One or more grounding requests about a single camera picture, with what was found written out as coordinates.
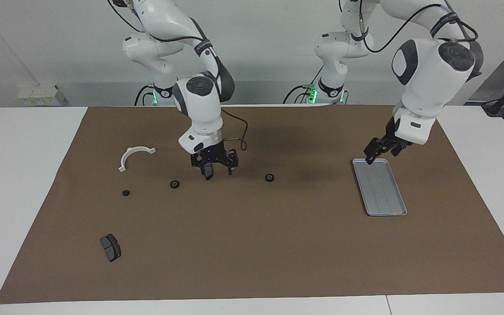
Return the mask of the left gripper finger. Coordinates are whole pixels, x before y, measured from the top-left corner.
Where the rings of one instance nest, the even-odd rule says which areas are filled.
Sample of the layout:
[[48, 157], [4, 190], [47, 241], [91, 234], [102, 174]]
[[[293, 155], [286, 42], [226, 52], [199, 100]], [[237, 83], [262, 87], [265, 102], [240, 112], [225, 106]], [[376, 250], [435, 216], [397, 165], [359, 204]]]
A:
[[372, 139], [364, 149], [365, 161], [372, 165], [376, 158], [386, 152], [385, 141], [382, 139]]
[[396, 143], [393, 145], [393, 148], [391, 149], [391, 154], [393, 156], [398, 156], [402, 150], [412, 145], [413, 143], [409, 141], [396, 141]]

